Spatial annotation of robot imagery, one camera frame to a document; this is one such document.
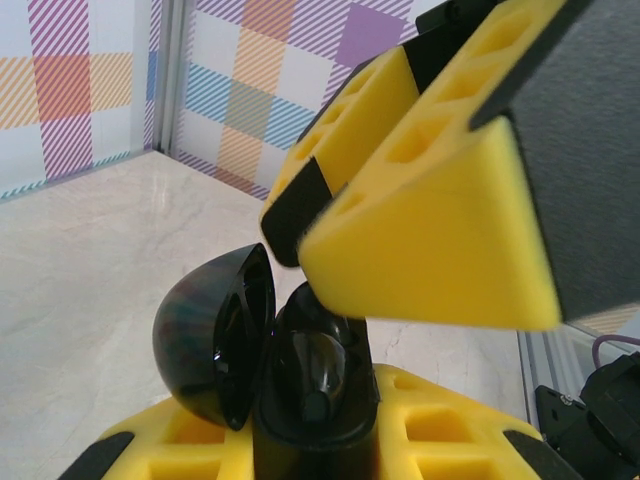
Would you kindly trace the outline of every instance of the white marble surface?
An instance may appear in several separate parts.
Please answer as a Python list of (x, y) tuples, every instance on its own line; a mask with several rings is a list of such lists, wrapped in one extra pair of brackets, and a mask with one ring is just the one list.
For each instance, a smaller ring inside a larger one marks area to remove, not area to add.
[[(164, 398), (151, 325), (183, 275), (259, 240), (260, 202), (152, 153), (0, 204), (0, 475), (54, 479)], [(280, 305), (303, 281), (274, 267)], [(374, 361), (525, 418), (514, 332), (369, 322)]]

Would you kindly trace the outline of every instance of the yellow foam pad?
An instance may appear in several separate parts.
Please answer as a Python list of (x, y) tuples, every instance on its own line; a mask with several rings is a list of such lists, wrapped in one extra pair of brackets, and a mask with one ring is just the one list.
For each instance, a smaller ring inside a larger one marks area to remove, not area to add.
[(312, 156), (331, 193), (338, 192), (417, 99), (418, 90), (402, 47), (374, 59), (289, 150), (263, 213)]
[(352, 317), (541, 330), (560, 321), (506, 118), (477, 108), (562, 0), (498, 5), (303, 238), (325, 306)]
[[(379, 480), (538, 477), (503, 431), (536, 430), (460, 394), (386, 365), (375, 366)], [(135, 434), (104, 480), (253, 480), (251, 421), (234, 432), (168, 399), (105, 432)]]

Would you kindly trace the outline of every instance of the plaid wallpaper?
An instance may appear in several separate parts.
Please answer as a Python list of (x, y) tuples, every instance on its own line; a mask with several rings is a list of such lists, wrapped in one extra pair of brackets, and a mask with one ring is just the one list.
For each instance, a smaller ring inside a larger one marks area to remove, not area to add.
[(351, 70), (443, 0), (198, 0), (173, 155), (264, 199), (286, 150)]
[(150, 148), (162, 0), (1, 5), (0, 199)]

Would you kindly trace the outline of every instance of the purple wire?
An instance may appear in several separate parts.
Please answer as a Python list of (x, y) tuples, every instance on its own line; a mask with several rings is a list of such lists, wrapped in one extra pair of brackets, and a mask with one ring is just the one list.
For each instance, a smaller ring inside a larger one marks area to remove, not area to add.
[(630, 345), (640, 346), (640, 338), (627, 337), (625, 335), (602, 335), (593, 341), (591, 346), (591, 356), (593, 357), (593, 364), (596, 368), (600, 368), (602, 363), (600, 362), (600, 345), (604, 342), (622, 342)]

